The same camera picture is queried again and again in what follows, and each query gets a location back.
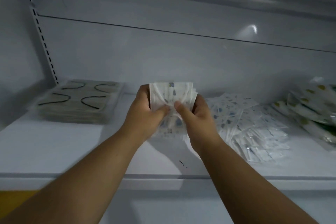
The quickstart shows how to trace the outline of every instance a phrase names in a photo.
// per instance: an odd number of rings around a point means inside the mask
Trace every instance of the hand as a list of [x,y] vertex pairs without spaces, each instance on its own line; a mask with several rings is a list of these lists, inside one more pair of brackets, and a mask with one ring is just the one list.
[[174,106],[186,123],[191,146],[198,154],[200,154],[206,144],[222,141],[216,130],[215,121],[202,95],[197,95],[194,113],[189,111],[179,101],[175,102]]
[[152,112],[149,108],[149,85],[142,85],[119,131],[143,143],[154,134],[169,110],[168,106],[163,106]]

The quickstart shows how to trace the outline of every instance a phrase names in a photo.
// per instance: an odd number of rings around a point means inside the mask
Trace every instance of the white shelf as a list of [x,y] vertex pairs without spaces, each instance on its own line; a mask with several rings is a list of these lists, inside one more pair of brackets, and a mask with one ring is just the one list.
[[[27,113],[0,133],[0,183],[17,182],[20,178],[47,179],[63,173],[100,142],[116,132],[126,116],[134,95],[125,94],[117,104],[110,125],[66,124],[42,121]],[[253,167],[278,186],[304,189],[336,189],[335,156],[300,129],[291,130],[289,157],[279,165],[254,165]],[[134,179],[148,179],[153,185],[161,180],[161,187],[169,179],[209,179],[203,163],[179,140],[150,139],[133,157],[123,186],[132,187]],[[147,185],[138,185],[148,189]]]

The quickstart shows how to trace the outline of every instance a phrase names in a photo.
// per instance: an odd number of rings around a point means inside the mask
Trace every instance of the yellow surface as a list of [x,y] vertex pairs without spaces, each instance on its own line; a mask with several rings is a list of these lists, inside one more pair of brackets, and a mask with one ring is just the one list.
[[21,205],[37,191],[0,191],[0,219]]

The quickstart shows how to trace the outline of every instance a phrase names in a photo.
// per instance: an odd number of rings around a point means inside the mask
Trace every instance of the black ear loop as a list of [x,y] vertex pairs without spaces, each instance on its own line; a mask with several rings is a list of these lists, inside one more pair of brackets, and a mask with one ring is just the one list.
[[85,97],[85,98],[82,98],[82,99],[81,99],[81,103],[82,103],[82,104],[87,105],[87,106],[90,106],[90,107],[92,107],[92,108],[94,108],[94,109],[99,109],[98,107],[95,107],[95,106],[92,106],[92,105],[89,105],[89,104],[84,103],[83,100],[86,99],[86,98],[106,98],[106,96],[100,96],[100,97],[98,97],[98,96],[92,96],[92,97]]
[[53,95],[65,96],[65,97],[68,97],[68,99],[66,99],[66,100],[62,100],[62,101],[55,101],[55,102],[41,103],[41,104],[38,104],[38,105],[46,105],[46,104],[52,104],[52,103],[63,103],[63,102],[67,102],[69,99],[71,99],[71,97],[70,97],[69,95],[58,94],[58,93],[53,93]]
[[104,93],[109,93],[108,91],[103,91],[103,90],[100,90],[100,89],[97,89],[97,88],[96,88],[97,86],[101,86],[101,85],[106,85],[106,86],[116,86],[116,84],[98,84],[98,85],[94,86],[94,89],[95,89],[95,90],[98,90],[98,91],[101,91],[101,92],[104,92]]
[[83,85],[82,86],[79,86],[79,87],[75,87],[75,88],[61,88],[61,90],[72,90],[72,89],[79,89],[79,88],[82,88],[86,85],[85,82],[75,82],[75,83],[82,83]]

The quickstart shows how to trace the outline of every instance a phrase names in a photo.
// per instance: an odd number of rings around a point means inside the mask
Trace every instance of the white face mask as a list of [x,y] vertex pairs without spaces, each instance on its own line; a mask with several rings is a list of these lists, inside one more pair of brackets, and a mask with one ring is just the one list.
[[186,134],[181,116],[174,108],[174,103],[180,101],[192,111],[197,92],[192,82],[155,82],[149,84],[150,108],[156,111],[164,105],[170,106],[170,113],[163,119],[155,135],[174,137]]

